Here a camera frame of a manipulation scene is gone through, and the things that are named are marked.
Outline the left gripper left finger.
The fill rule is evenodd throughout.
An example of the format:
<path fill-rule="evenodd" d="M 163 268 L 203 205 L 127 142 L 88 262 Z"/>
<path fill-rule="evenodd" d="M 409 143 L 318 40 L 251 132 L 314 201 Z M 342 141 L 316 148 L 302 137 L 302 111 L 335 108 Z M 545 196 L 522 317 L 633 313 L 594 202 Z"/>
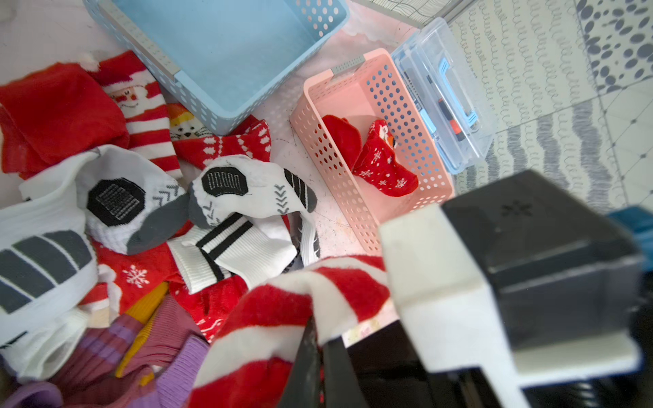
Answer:
<path fill-rule="evenodd" d="M 315 320 L 310 318 L 277 407 L 318 408 L 321 404 L 320 397 L 321 350 L 317 344 Z"/>

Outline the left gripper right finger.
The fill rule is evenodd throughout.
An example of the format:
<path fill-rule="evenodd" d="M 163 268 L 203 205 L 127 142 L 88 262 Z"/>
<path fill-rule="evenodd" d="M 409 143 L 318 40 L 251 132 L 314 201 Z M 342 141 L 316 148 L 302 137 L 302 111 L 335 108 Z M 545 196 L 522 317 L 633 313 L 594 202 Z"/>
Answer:
<path fill-rule="evenodd" d="M 367 407 L 342 338 L 335 338 L 323 346 L 322 363 L 327 408 Z"/>

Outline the red white striped sock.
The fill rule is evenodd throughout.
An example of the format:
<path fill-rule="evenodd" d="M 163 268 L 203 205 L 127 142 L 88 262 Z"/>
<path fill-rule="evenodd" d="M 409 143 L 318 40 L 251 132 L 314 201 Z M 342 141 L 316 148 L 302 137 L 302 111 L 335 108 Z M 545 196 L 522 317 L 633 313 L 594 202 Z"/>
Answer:
<path fill-rule="evenodd" d="M 309 321 L 318 345 L 373 318 L 389 299 L 384 260 L 325 258 L 247 292 L 214 335 L 191 407 L 275 407 Z"/>

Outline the red snowflake sock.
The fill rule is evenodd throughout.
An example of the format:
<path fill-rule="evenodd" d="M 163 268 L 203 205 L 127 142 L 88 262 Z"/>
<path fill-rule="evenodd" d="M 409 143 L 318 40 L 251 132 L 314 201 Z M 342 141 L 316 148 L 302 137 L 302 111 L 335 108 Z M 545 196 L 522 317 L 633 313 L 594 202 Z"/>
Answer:
<path fill-rule="evenodd" d="M 388 197 L 404 197 L 418 188 L 418 177 L 398 163 L 394 136 L 385 120 L 376 120 L 352 173 Z"/>

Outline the red fleece sock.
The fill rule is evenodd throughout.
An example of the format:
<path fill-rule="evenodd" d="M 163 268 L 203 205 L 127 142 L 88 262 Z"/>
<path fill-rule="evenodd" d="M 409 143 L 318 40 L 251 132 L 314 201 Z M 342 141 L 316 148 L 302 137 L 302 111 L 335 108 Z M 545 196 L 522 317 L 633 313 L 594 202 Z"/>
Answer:
<path fill-rule="evenodd" d="M 129 146 L 120 108 L 73 63 L 3 85 L 1 135 L 2 171 L 24 179 L 98 146 Z"/>

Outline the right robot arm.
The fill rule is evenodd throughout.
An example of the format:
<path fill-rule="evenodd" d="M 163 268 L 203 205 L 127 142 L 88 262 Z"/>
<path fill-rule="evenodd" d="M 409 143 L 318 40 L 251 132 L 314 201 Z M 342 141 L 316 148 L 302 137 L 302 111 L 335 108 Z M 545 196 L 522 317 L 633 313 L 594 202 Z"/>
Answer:
<path fill-rule="evenodd" d="M 399 319 L 350 348 L 370 407 L 651 406 L 649 210 L 525 171 L 379 236 Z"/>

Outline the pink plastic basket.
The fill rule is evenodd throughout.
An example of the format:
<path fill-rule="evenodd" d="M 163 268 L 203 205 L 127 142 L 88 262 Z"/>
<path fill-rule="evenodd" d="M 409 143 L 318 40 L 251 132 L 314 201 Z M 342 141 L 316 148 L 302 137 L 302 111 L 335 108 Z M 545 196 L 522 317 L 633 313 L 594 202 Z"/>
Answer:
<path fill-rule="evenodd" d="M 454 196 L 435 141 L 385 49 L 304 83 L 292 129 L 363 249 L 385 221 Z"/>

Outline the blue plastic basket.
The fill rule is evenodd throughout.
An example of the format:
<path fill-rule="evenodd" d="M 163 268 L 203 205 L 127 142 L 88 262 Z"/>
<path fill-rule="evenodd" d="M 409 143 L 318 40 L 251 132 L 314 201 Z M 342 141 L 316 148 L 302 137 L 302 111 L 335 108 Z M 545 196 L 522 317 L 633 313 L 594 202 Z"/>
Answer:
<path fill-rule="evenodd" d="M 344 1 L 87 1 L 90 16 L 136 53 L 213 134 L 226 135 L 349 19 Z"/>

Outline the purple striped sock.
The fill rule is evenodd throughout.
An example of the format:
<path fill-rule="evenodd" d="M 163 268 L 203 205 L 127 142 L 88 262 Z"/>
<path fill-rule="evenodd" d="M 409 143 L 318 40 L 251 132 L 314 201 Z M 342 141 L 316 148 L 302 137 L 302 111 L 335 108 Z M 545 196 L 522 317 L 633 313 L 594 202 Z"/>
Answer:
<path fill-rule="evenodd" d="M 186 407 L 209 345 L 166 296 L 149 321 L 135 310 L 86 334 L 49 381 L 22 385 L 4 407 Z"/>

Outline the white sock black stripes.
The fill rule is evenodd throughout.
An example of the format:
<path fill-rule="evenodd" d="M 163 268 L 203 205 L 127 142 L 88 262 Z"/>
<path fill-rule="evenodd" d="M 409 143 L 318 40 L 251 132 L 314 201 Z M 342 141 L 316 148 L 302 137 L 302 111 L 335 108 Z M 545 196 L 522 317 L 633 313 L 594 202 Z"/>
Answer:
<path fill-rule="evenodd" d="M 191 294 L 233 276 L 254 288 L 280 275 L 298 255 L 280 216 L 253 222 L 231 214 L 215 227 L 192 227 L 168 248 Z"/>

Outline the white sock black pattern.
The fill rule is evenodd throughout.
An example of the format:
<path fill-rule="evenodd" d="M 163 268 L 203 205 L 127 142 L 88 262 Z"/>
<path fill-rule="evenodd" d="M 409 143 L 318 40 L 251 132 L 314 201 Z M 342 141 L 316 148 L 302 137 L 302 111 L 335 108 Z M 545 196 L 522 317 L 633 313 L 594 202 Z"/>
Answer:
<path fill-rule="evenodd" d="M 144 253 L 174 237 L 189 219 L 190 196 L 176 180 L 143 156 L 100 146 L 76 176 L 86 231 L 124 255 Z"/>

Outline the white grey sport sock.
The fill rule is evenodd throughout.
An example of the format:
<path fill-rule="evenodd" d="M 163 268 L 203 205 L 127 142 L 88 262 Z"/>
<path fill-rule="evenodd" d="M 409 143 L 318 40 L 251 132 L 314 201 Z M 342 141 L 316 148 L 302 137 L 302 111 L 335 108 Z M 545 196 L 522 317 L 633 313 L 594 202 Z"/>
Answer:
<path fill-rule="evenodd" d="M 22 384 L 53 377 L 88 328 L 78 305 L 98 271 L 76 177 L 96 158 L 83 153 L 29 178 L 23 201 L 1 211 L 1 358 Z"/>

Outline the clear plastic tool box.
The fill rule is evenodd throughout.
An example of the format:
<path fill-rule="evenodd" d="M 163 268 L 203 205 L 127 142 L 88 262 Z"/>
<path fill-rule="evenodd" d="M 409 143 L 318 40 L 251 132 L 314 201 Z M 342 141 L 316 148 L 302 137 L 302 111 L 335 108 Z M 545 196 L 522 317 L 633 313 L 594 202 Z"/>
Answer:
<path fill-rule="evenodd" d="M 498 122 L 447 22 L 432 20 L 391 56 L 447 171 L 484 161 Z"/>

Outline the red santa striped sock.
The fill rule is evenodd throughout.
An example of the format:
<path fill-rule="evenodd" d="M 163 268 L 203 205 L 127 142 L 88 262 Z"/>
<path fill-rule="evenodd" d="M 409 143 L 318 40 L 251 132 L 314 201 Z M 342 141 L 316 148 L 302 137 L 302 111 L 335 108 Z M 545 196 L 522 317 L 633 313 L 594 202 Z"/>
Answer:
<path fill-rule="evenodd" d="M 160 85 L 138 56 L 128 51 L 88 70 L 125 117 L 129 147 L 169 176 L 182 172 L 170 136 L 168 108 Z"/>

